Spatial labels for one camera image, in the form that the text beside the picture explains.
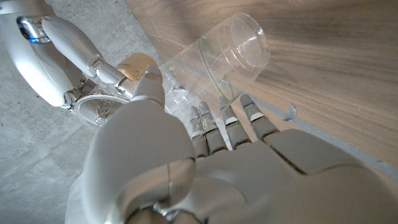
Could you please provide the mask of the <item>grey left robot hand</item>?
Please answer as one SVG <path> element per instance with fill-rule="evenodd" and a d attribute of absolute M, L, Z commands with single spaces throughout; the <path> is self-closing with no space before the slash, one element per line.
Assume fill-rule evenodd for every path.
<path fill-rule="evenodd" d="M 160 70 L 96 133 L 71 187 L 67 223 L 396 223 L 397 197 L 360 160 L 297 129 L 278 131 L 244 96 L 260 136 L 227 110 L 238 146 L 217 130 L 191 140 L 164 110 Z"/>

